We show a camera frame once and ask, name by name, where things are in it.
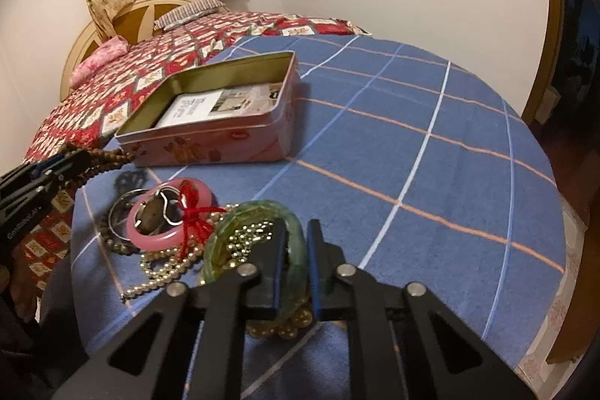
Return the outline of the blue plaid tablecloth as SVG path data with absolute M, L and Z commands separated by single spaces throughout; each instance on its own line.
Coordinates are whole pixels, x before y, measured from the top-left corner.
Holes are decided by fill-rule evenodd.
M 70 251 L 82 345 L 94 352 L 146 305 L 136 257 L 108 252 L 100 224 L 124 194 L 193 177 L 220 204 L 269 199 L 378 281 L 424 283 L 509 366 L 543 325 L 566 272 L 550 163 L 510 105 L 475 75 L 414 46 L 364 36 L 259 36 L 233 60 L 291 50 L 301 85 L 289 156 L 248 165 L 128 165 L 75 199 Z

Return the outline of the small silver bead strand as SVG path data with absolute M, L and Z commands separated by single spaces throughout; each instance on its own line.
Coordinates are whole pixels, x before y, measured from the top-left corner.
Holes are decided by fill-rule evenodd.
M 226 270 L 234 269 L 239 265 L 246 263 L 252 248 L 269 241 L 273 237 L 274 222 L 263 220 L 243 224 L 236 228 L 232 235 L 229 235 L 225 241 L 225 264 Z

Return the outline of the silver metal bangle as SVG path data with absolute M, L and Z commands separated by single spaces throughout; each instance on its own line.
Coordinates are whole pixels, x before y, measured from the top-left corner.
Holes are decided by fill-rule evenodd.
M 143 196 L 145 192 L 147 192 L 147 188 L 126 191 L 116 200 L 108 212 L 107 224 L 109 231 L 115 238 L 124 241 L 126 244 L 130 244 L 130 240 L 126 237 L 126 231 L 124 230 L 128 213 L 137 198 Z

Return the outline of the green jade bangle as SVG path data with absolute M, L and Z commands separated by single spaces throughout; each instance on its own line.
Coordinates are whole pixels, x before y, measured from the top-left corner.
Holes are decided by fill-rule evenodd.
M 285 205 L 272 200 L 256 200 L 229 207 L 228 211 L 220 217 L 213 234 L 204 247 L 201 279 L 209 284 L 216 281 L 223 273 L 231 270 L 223 268 L 225 241 L 236 228 L 240 228 L 243 224 L 263 220 L 273 221 L 275 227 L 275 221 L 278 219 L 284 222 L 288 235 L 286 258 L 284 259 L 282 308 L 276 318 L 276 321 L 281 323 L 302 307 L 308 297 L 306 239 L 299 219 Z

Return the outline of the pink pillow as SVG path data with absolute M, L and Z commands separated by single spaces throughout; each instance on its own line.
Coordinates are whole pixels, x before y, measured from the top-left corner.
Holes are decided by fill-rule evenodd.
M 69 88 L 76 89 L 105 65 L 126 55 L 129 43 L 123 36 L 113 36 L 102 43 L 93 53 L 75 66 L 69 77 Z

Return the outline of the silver watch band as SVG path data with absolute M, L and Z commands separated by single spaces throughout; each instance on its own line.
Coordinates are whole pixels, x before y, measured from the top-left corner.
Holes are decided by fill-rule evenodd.
M 150 193 L 141 201 L 133 218 L 133 227 L 140 235 L 160 235 L 182 223 L 179 191 L 166 186 Z

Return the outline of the brown wooden door frame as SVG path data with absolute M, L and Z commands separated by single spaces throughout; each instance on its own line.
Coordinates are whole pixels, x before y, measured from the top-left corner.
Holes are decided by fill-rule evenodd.
M 548 0 L 546 34 L 541 52 L 538 71 L 528 97 L 522 119 L 531 125 L 541 106 L 543 95 L 553 78 L 560 43 L 563 37 L 564 0 Z

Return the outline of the striped pillow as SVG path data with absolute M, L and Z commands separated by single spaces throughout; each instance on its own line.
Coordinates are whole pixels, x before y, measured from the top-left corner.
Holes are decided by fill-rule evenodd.
M 160 16 L 153 22 L 153 28 L 155 30 L 168 31 L 200 17 L 221 12 L 226 8 L 226 4 L 219 0 L 193 1 L 176 7 Z

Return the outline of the pink jade bangle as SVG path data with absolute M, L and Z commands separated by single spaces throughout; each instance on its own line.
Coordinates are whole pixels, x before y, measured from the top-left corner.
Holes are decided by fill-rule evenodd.
M 204 182 L 193 178 L 171 179 L 167 182 L 154 186 L 150 190 L 147 190 L 147 192 L 140 196 L 133 204 L 133 207 L 129 211 L 126 220 L 126 237 L 129 238 L 133 245 L 135 245 L 137 248 L 140 248 L 140 250 L 160 251 L 164 249 L 176 248 L 182 244 L 182 224 L 170 229 L 169 231 L 163 232 L 160 235 L 140 235 L 133 227 L 133 218 L 136 214 L 136 211 L 140 209 L 141 201 L 150 196 L 151 192 L 166 186 L 174 187 L 179 191 L 179 186 L 183 180 L 190 180 L 194 187 L 199 191 L 199 203 L 201 206 L 210 206 L 214 203 L 213 194 L 210 192 L 210 188 Z

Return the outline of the red patchwork bedspread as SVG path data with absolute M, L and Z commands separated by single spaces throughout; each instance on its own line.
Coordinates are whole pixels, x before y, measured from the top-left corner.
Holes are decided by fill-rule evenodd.
M 26 162 L 41 162 L 65 144 L 103 148 L 127 117 L 167 77 L 200 66 L 243 36 L 363 36 L 349 20 L 229 11 L 157 34 L 106 64 L 74 89 L 40 125 Z

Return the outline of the red tassel knot charm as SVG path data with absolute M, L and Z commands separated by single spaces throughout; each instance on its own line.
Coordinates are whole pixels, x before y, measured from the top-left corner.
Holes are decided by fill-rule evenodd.
M 201 206 L 200 191 L 190 180 L 183 180 L 179 186 L 178 205 L 182 211 L 181 249 L 185 251 L 190 244 L 203 247 L 216 227 L 208 223 L 207 218 L 212 213 L 224 213 L 226 209 L 217 206 Z

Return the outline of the pink metal tin box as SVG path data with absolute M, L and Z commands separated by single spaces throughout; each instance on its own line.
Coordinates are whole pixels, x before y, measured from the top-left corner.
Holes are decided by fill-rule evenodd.
M 254 116 L 156 128 L 178 95 L 279 83 L 276 105 Z M 120 147 L 141 166 L 276 162 L 291 150 L 300 77 L 295 53 L 266 53 L 182 71 L 163 81 L 116 132 Z

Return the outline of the cream wooden headboard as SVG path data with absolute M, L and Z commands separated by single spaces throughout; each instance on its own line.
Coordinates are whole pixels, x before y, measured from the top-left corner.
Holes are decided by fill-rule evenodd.
M 168 11 L 198 0 L 136 0 L 123 8 L 113 20 L 115 32 L 136 45 L 153 36 L 153 24 Z M 90 56 L 103 43 L 96 25 L 90 22 L 77 37 L 67 56 L 60 84 L 59 99 L 66 99 L 70 92 L 69 79 L 76 65 Z

